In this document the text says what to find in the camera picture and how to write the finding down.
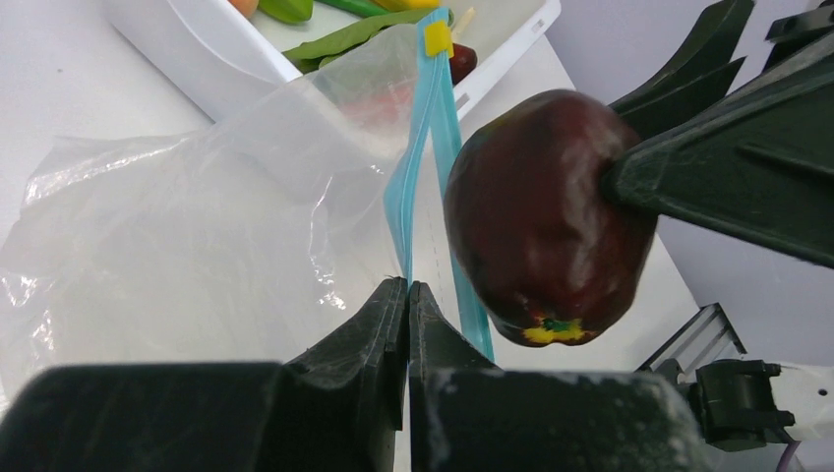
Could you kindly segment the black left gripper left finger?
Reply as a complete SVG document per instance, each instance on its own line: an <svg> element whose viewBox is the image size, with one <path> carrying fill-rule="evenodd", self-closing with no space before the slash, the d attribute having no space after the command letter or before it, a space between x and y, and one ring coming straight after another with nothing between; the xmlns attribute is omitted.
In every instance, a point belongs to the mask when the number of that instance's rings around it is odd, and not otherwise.
<svg viewBox="0 0 834 472"><path fill-rule="evenodd" d="M67 366L1 423L5 471L390 471L409 286L380 283L293 360Z"/></svg>

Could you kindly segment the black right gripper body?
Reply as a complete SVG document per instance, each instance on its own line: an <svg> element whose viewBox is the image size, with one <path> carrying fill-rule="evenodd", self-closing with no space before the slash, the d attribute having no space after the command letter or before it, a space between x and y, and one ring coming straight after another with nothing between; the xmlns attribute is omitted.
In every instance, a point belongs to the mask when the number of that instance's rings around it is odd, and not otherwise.
<svg viewBox="0 0 834 472"><path fill-rule="evenodd" d="M765 36L772 49L763 72L832 31L833 0L821 1L807 12L774 21Z"/></svg>

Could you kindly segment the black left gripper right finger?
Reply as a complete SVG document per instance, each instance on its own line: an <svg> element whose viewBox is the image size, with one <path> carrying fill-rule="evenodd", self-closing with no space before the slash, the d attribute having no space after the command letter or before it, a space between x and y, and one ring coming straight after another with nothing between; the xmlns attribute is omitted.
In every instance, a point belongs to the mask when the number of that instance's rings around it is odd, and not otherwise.
<svg viewBox="0 0 834 472"><path fill-rule="evenodd" d="M707 471L695 418L644 372L510 371L409 290L410 453L415 471Z"/></svg>

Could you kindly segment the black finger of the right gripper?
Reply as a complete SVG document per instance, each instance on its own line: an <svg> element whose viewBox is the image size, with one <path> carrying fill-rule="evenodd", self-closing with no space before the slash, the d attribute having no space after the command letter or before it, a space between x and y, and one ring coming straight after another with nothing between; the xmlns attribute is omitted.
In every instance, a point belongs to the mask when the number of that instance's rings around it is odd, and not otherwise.
<svg viewBox="0 0 834 472"><path fill-rule="evenodd" d="M751 0L724 0L705 8L672 58L610 107L648 140L717 103L745 61L733 55L753 8Z"/></svg>
<svg viewBox="0 0 834 472"><path fill-rule="evenodd" d="M632 148L603 187L617 203L832 266L832 40Z"/></svg>

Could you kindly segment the dark red apple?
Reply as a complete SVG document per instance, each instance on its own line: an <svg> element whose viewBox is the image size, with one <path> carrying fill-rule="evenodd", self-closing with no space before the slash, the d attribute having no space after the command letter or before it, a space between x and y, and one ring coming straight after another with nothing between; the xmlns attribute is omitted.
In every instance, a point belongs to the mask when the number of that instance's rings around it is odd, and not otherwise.
<svg viewBox="0 0 834 472"><path fill-rule="evenodd" d="M638 141L607 105L551 89L464 144L446 186L447 237L507 340L582 345L631 307L658 218L609 202L601 180Z"/></svg>

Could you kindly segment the clear zip top bag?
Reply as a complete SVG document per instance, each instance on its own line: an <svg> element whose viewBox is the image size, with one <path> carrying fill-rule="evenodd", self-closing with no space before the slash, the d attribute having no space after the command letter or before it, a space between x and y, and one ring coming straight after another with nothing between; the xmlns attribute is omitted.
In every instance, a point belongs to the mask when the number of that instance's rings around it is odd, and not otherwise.
<svg viewBox="0 0 834 472"><path fill-rule="evenodd" d="M448 17L384 29L195 133L55 147L1 250L2 401L59 365L287 361L390 276L433 284L491 354L444 225ZM338 109L404 83L409 125Z"/></svg>

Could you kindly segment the orange peach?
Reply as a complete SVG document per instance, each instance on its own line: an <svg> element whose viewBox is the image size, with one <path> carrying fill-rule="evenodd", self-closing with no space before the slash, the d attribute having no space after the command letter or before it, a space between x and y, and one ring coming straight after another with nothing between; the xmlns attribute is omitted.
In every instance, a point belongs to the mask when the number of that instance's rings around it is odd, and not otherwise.
<svg viewBox="0 0 834 472"><path fill-rule="evenodd" d="M228 0L246 19L251 19L259 7L259 0Z"/></svg>

